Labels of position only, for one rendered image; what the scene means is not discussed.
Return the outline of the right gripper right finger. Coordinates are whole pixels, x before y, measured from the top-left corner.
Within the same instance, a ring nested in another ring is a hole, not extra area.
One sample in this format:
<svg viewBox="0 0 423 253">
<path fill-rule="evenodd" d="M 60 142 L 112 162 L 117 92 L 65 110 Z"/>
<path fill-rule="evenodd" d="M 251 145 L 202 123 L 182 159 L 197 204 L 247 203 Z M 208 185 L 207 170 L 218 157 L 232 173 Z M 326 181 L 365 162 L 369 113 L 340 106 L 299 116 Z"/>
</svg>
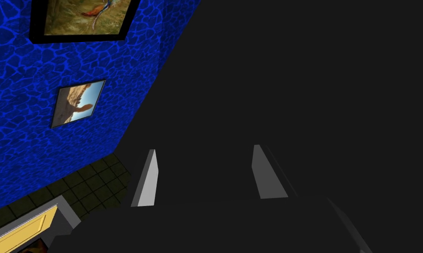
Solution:
<svg viewBox="0 0 423 253">
<path fill-rule="evenodd" d="M 261 199 L 298 197 L 287 174 L 267 145 L 254 145 L 251 168 Z"/>
</svg>

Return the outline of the black framed bird painting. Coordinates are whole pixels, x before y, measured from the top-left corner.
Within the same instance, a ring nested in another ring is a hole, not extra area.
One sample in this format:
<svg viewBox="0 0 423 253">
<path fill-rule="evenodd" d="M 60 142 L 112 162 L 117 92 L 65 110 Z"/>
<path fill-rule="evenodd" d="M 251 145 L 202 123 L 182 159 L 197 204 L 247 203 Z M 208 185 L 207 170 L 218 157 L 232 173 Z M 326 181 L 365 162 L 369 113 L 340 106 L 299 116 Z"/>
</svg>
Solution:
<svg viewBox="0 0 423 253">
<path fill-rule="evenodd" d="M 142 0 L 32 0 L 34 44 L 122 41 Z"/>
</svg>

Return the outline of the yellow cabinet with grey top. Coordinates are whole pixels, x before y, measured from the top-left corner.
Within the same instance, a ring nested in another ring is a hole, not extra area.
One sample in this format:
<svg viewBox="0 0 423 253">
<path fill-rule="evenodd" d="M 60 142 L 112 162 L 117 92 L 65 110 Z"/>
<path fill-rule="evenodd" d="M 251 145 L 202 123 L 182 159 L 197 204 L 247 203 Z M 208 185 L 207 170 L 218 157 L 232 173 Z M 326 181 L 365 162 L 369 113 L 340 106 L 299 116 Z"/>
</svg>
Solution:
<svg viewBox="0 0 423 253">
<path fill-rule="evenodd" d="M 58 196 L 0 229 L 0 253 L 18 253 L 37 239 L 50 246 L 81 222 L 63 196 Z"/>
</svg>

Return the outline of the desert landscape picture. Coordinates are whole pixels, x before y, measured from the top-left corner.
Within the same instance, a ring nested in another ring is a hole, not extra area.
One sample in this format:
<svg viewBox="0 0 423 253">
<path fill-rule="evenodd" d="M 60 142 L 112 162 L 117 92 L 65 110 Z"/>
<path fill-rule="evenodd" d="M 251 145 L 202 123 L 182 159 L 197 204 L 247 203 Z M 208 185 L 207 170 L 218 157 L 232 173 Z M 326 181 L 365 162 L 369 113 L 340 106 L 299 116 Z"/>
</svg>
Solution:
<svg viewBox="0 0 423 253">
<path fill-rule="evenodd" d="M 106 79 L 61 87 L 57 93 L 51 128 L 92 116 Z"/>
</svg>

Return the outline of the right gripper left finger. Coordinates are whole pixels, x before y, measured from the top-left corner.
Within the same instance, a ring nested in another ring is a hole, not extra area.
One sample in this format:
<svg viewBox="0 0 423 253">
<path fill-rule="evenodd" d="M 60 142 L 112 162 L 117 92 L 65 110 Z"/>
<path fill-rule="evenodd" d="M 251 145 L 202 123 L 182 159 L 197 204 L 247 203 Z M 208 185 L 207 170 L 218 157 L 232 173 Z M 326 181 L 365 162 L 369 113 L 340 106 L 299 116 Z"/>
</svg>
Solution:
<svg viewBox="0 0 423 253">
<path fill-rule="evenodd" d="M 159 168 L 154 149 L 141 150 L 131 170 L 125 196 L 126 207 L 153 206 L 155 203 Z"/>
</svg>

